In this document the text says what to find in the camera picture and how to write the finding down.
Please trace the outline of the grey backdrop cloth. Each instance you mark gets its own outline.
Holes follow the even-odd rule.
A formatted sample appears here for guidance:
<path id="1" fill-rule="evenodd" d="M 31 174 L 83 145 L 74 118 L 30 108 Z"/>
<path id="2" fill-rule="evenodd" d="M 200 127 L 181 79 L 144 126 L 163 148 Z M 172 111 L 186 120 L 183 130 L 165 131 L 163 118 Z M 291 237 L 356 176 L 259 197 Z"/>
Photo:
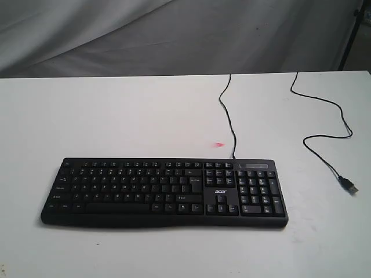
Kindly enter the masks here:
<path id="1" fill-rule="evenodd" d="M 362 1 L 2 1 L 1 77 L 334 71 Z"/>

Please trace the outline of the black acer keyboard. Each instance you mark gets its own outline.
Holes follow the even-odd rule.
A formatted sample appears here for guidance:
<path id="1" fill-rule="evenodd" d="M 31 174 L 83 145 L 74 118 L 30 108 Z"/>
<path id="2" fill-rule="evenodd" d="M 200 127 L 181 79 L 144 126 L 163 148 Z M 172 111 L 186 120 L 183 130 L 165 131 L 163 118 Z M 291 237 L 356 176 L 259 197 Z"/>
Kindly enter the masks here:
<path id="1" fill-rule="evenodd" d="M 94 228 L 288 223 L 275 163 L 259 159 L 66 158 L 44 224 Z"/>

